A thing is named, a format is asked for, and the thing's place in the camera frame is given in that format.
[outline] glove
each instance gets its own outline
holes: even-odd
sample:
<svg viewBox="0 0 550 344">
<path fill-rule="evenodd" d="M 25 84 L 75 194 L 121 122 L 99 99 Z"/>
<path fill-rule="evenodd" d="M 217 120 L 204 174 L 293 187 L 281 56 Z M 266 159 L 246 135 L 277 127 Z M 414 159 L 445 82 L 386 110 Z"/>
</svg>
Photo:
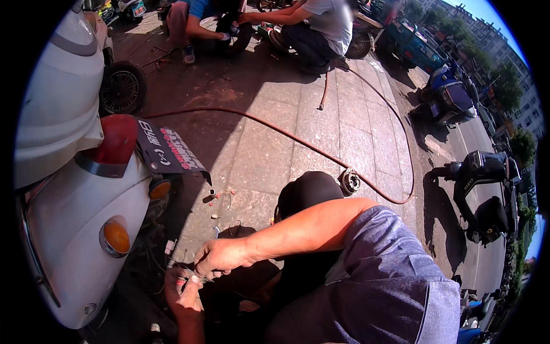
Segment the glove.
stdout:
<svg viewBox="0 0 550 344">
<path fill-rule="evenodd" d="M 231 35 L 228 34 L 227 32 L 222 32 L 222 35 L 223 35 L 223 37 L 221 39 L 219 39 L 220 41 L 227 41 L 228 39 L 231 38 Z"/>
</svg>

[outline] license plate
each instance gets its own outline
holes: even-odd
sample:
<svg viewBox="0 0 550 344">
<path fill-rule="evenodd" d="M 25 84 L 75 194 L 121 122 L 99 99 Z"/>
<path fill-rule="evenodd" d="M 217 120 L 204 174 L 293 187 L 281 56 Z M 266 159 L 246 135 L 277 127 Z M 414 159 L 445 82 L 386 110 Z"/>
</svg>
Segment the license plate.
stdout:
<svg viewBox="0 0 550 344">
<path fill-rule="evenodd" d="M 145 13 L 145 5 L 143 5 L 142 0 L 132 6 L 132 12 L 134 12 L 134 17 L 142 16 Z"/>
</svg>

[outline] man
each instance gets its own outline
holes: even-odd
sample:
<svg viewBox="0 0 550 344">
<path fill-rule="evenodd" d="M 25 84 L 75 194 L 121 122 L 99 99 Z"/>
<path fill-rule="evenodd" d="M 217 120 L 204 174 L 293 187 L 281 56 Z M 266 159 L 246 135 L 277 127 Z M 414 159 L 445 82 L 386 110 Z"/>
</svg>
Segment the man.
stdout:
<svg viewBox="0 0 550 344">
<path fill-rule="evenodd" d="M 170 40 L 183 51 L 183 63 L 195 63 L 195 52 L 189 38 L 227 41 L 231 38 L 225 32 L 213 32 L 200 26 L 202 18 L 218 15 L 219 8 L 214 0 L 178 0 L 167 16 Z"/>
<path fill-rule="evenodd" d="M 401 218 L 367 198 L 344 199 L 334 179 L 306 172 L 279 196 L 275 225 L 238 239 L 206 242 L 195 273 L 210 279 L 238 266 L 285 257 L 267 305 L 220 324 L 212 342 L 456 343 L 458 283 L 427 255 Z M 177 269 L 165 278 L 179 343 L 205 341 L 194 276 L 177 292 Z"/>
<path fill-rule="evenodd" d="M 331 59 L 348 50 L 353 19 L 345 0 L 300 0 L 275 12 L 245 13 L 237 22 L 247 21 L 284 25 L 284 42 L 301 58 L 298 67 L 305 73 L 322 74 Z"/>
</svg>

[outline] car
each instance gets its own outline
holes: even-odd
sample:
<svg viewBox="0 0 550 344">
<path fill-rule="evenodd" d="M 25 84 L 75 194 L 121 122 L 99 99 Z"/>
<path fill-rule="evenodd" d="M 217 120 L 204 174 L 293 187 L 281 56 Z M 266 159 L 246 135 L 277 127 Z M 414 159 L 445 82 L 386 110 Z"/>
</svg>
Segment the car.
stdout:
<svg viewBox="0 0 550 344">
<path fill-rule="evenodd" d="M 491 115 L 491 112 L 488 108 L 486 108 L 483 105 L 479 105 L 478 112 L 480 114 L 481 121 L 483 122 L 483 126 L 485 127 L 485 130 L 487 131 L 487 134 L 489 137 L 493 137 L 496 130 L 496 124 L 494 123 L 493 116 Z"/>
</svg>

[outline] blue shirt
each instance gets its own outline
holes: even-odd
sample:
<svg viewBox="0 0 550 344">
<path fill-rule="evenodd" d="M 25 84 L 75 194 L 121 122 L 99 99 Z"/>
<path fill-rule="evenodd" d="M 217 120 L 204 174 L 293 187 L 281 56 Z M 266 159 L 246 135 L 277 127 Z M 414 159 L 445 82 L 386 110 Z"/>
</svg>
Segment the blue shirt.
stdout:
<svg viewBox="0 0 550 344">
<path fill-rule="evenodd" d="M 178 0 L 185 1 L 189 4 L 189 15 L 204 19 L 208 17 L 215 17 L 219 14 L 219 9 L 213 0 Z"/>
<path fill-rule="evenodd" d="M 267 343 L 457 342 L 459 285 L 394 211 L 363 212 L 344 245 L 325 285 L 275 315 Z"/>
</svg>

